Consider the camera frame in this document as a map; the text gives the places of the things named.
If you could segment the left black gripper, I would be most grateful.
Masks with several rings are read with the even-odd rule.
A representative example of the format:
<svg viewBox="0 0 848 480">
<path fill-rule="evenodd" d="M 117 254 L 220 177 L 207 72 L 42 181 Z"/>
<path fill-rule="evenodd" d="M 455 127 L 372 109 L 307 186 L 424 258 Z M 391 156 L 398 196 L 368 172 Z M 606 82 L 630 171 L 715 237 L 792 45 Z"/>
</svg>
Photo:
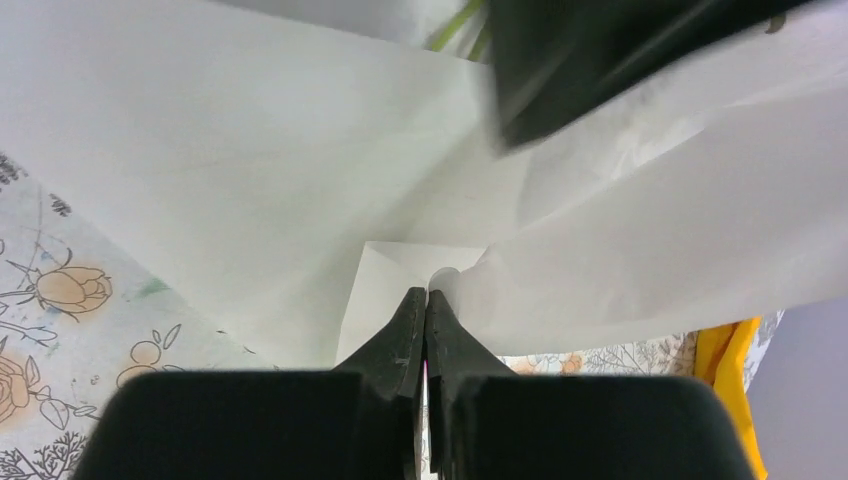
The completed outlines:
<svg viewBox="0 0 848 480">
<path fill-rule="evenodd" d="M 488 1 L 498 137 L 557 133 L 702 48 L 801 7 L 787 1 Z"/>
</svg>

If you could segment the white wrapping paper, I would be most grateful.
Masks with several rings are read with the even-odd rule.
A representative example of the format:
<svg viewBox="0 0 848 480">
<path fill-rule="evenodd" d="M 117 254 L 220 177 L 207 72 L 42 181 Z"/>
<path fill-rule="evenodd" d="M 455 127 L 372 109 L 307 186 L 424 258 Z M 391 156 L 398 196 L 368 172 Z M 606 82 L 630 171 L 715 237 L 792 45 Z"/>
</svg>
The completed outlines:
<svg viewBox="0 0 848 480">
<path fill-rule="evenodd" d="M 506 149 L 489 59 L 208 1 L 5 1 L 1 144 L 188 303 L 325 367 L 446 272 L 500 355 L 847 291 L 847 5 L 801 7 Z"/>
</svg>

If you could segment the pink fake flower bouquet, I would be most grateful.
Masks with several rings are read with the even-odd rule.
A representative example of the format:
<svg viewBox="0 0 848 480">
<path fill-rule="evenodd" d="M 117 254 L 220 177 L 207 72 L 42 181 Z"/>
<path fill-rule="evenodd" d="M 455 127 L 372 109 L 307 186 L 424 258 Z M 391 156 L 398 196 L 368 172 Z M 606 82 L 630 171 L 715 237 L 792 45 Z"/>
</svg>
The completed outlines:
<svg viewBox="0 0 848 480">
<path fill-rule="evenodd" d="M 487 51 L 491 44 L 491 22 L 484 8 L 483 1 L 466 1 L 455 14 L 430 37 L 427 49 L 433 52 L 446 52 L 455 39 L 463 36 L 468 39 L 473 32 L 472 24 L 477 26 L 473 41 L 464 52 L 457 47 L 458 53 L 465 53 L 464 58 L 471 62 L 485 63 Z"/>
</svg>

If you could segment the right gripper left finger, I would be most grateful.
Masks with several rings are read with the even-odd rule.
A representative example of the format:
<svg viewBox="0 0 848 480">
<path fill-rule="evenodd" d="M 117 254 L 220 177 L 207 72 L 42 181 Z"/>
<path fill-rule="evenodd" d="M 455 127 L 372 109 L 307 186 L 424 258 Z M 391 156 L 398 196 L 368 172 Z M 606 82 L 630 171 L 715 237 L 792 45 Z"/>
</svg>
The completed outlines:
<svg viewBox="0 0 848 480">
<path fill-rule="evenodd" d="M 335 367 L 360 392 L 350 479 L 421 477 L 421 394 L 427 294 L 409 289 L 389 322 Z"/>
</svg>

